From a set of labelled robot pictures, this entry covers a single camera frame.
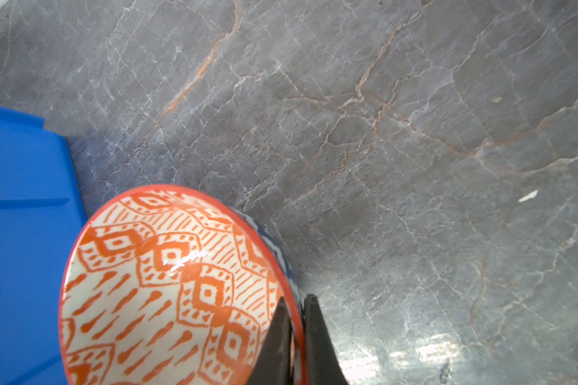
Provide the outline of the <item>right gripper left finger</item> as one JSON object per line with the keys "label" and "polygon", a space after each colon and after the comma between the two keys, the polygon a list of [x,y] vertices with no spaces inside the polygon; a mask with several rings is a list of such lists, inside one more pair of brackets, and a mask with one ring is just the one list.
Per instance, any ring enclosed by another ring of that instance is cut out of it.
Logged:
{"label": "right gripper left finger", "polygon": [[246,385],[292,384],[292,323],[284,298],[276,306],[267,336]]}

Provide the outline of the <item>red patterned bowl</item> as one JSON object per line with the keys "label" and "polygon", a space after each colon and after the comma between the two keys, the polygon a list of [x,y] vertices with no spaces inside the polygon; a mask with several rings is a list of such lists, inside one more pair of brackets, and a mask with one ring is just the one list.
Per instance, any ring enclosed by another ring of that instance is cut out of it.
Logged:
{"label": "red patterned bowl", "polygon": [[307,383],[303,309],[278,242],[194,189],[123,192],[83,227],[64,271],[59,341],[71,384],[243,384],[287,305],[293,383]]}

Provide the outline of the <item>blue plastic bin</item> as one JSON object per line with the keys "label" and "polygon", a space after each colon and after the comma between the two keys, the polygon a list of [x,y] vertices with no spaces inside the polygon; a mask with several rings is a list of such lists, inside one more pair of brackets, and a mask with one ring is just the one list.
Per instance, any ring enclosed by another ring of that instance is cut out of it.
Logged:
{"label": "blue plastic bin", "polygon": [[0,384],[64,384],[59,296],[87,217],[67,141],[0,107]]}

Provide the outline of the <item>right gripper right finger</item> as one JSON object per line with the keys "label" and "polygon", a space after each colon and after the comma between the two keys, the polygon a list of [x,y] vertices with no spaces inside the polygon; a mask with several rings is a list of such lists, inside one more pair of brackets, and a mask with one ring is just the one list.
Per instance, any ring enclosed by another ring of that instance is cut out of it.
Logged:
{"label": "right gripper right finger", "polygon": [[304,300],[304,327],[308,383],[348,385],[316,295],[308,295]]}

